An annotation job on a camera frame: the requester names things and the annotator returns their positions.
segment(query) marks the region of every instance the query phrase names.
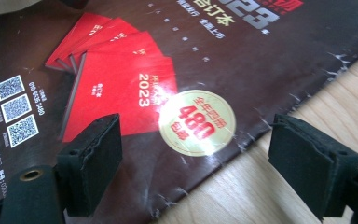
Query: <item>round sticker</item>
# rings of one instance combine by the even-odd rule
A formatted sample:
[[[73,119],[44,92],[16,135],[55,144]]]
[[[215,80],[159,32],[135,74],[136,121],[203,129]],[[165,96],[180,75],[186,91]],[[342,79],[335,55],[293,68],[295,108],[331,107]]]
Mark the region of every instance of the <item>round sticker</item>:
[[[212,155],[225,147],[235,132],[230,105],[209,91],[183,91],[161,108],[159,130],[164,141],[187,156]]]

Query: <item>qr code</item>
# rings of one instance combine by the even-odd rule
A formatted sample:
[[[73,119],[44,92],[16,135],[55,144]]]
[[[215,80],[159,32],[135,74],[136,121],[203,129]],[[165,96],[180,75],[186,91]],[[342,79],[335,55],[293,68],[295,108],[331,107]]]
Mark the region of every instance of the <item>qr code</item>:
[[[39,134],[34,115],[30,115],[7,127],[8,138],[11,147],[18,146],[20,143]]]
[[[25,91],[25,88],[22,84],[20,75],[0,82],[0,101],[3,101],[22,91]]]
[[[27,94],[1,104],[5,123],[11,122],[32,110]]]

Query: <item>wooden table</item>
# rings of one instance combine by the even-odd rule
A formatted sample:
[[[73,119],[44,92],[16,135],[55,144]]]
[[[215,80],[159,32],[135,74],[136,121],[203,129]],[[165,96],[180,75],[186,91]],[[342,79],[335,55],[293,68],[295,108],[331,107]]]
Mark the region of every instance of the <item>wooden table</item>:
[[[0,0],[0,13],[37,1]],[[292,115],[358,152],[358,62]],[[268,163],[269,139],[270,133],[256,141],[156,223],[320,223]],[[349,223],[351,214],[347,208],[324,223]]]

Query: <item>metal grommet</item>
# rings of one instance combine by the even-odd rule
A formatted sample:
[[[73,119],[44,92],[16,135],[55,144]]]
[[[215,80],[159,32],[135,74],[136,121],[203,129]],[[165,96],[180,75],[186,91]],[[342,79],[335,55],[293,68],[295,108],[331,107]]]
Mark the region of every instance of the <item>metal grommet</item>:
[[[43,174],[42,170],[31,170],[20,176],[21,181],[33,181]]]

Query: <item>price sticker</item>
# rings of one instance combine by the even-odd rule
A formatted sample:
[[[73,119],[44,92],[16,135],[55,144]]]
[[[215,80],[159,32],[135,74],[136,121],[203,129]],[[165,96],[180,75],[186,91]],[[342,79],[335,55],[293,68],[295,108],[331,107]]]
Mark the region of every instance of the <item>price sticker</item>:
[[[232,139],[236,120],[231,106],[209,91],[183,91],[161,108],[159,130],[164,141],[187,156],[208,156]]]

